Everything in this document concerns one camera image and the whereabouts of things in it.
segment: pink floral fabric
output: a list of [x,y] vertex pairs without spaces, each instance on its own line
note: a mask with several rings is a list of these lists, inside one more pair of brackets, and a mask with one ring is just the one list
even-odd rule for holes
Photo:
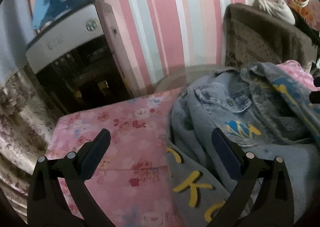
[[[180,89],[62,117],[47,157],[64,157],[92,141],[102,128],[111,144],[92,179],[85,182],[103,212],[121,227],[183,227],[168,182],[164,136],[167,114]],[[60,179],[73,214],[81,216]]]
[[311,74],[305,72],[301,65],[295,60],[288,60],[282,64],[276,65],[281,68],[291,77],[296,79],[299,83],[301,83],[306,88],[312,91],[320,91],[320,87],[315,87],[313,84],[313,77]]

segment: appliance logo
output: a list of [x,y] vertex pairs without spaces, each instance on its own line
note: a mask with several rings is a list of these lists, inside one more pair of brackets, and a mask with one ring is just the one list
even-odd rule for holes
[[62,35],[56,36],[54,39],[52,39],[50,42],[47,43],[48,49],[53,50],[55,49],[58,45],[63,44],[63,38]]
[[90,19],[87,21],[85,28],[87,31],[92,32],[95,31],[98,27],[98,21],[96,19]]

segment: appliance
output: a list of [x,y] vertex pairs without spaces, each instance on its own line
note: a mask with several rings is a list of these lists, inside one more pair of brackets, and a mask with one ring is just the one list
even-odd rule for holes
[[53,21],[28,45],[26,56],[65,114],[130,99],[136,88],[112,8],[100,0]]

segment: yellow letter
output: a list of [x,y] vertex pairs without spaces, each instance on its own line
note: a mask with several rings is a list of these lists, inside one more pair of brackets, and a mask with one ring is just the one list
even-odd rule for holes
[[194,181],[196,181],[199,178],[199,176],[199,171],[193,171],[191,175],[182,184],[172,189],[173,192],[178,193],[190,187],[190,207],[196,207],[198,201],[197,188],[213,189],[213,186],[210,184],[195,184]]
[[181,157],[180,157],[180,154],[177,151],[175,151],[172,148],[166,148],[166,150],[167,150],[167,153],[170,152],[171,154],[174,155],[177,163],[181,164]]
[[225,201],[222,201],[221,203],[218,203],[218,204],[215,204],[211,207],[209,207],[208,210],[205,211],[204,213],[204,219],[209,223],[212,221],[212,218],[211,218],[211,215],[217,211],[217,210],[220,210],[223,205],[225,204]]

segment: floral curtain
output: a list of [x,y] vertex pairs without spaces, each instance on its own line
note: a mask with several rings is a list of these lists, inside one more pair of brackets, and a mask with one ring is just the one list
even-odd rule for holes
[[25,221],[31,174],[61,115],[29,65],[0,87],[0,188]]

